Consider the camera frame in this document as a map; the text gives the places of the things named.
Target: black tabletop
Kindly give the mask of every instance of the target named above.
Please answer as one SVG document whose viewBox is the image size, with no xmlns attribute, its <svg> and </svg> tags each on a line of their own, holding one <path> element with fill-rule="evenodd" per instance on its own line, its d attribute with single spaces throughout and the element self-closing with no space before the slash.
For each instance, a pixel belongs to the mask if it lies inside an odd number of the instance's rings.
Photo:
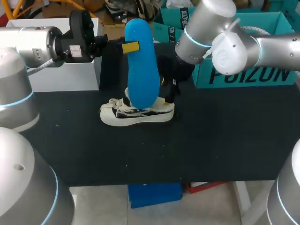
<svg viewBox="0 0 300 225">
<path fill-rule="evenodd" d="M 22 132 L 70 186 L 272 180 L 300 138 L 296 85 L 202 90 L 190 80 L 172 121 L 110 127 L 98 111 L 122 97 L 126 57 L 106 51 L 101 82 L 100 91 L 36 93 L 40 120 Z"/>
</svg>

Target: blue plastic crate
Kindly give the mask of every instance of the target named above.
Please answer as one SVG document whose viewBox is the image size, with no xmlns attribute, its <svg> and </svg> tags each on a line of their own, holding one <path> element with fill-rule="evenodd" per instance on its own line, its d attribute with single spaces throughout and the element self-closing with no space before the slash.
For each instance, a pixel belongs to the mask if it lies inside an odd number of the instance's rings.
<svg viewBox="0 0 300 225">
<path fill-rule="evenodd" d="M 139 208 L 180 200 L 182 188 L 179 183 L 129 184 L 128 195 L 131 208 Z"/>
</svg>

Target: white floor tile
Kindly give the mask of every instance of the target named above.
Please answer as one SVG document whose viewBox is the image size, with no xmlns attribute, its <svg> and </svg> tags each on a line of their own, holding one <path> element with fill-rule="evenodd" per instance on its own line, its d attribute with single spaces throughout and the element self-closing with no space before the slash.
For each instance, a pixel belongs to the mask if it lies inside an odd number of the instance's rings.
<svg viewBox="0 0 300 225">
<path fill-rule="evenodd" d="M 74 225 L 126 225 L 127 185 L 71 187 L 76 195 Z"/>
</svg>

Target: white sneaker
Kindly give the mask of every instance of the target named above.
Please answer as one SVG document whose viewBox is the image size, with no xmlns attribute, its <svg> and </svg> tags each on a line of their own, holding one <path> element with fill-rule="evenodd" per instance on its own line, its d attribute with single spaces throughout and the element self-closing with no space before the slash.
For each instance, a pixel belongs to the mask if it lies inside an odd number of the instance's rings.
<svg viewBox="0 0 300 225">
<path fill-rule="evenodd" d="M 110 99 L 107 104 L 101 106 L 101 120 L 111 126 L 124 127 L 136 123 L 167 122 L 173 118 L 175 104 L 165 104 L 165 99 L 158 97 L 152 107 L 137 109 L 132 106 L 128 89 L 122 99 Z"/>
</svg>

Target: shoe sole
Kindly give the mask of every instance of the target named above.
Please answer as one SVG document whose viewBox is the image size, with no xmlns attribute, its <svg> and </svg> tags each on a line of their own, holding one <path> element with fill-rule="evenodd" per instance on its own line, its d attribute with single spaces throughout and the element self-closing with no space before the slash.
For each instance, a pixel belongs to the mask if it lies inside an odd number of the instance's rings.
<svg viewBox="0 0 300 225">
<path fill-rule="evenodd" d="M 100 112 L 100 118 L 102 122 L 114 127 L 125 127 L 137 123 L 163 123 L 163 122 L 170 121 L 173 118 L 173 115 L 174 115 L 174 110 L 160 115 L 118 119 L 118 118 L 108 118 L 107 116 L 105 116 L 103 110 L 101 110 Z"/>
</svg>

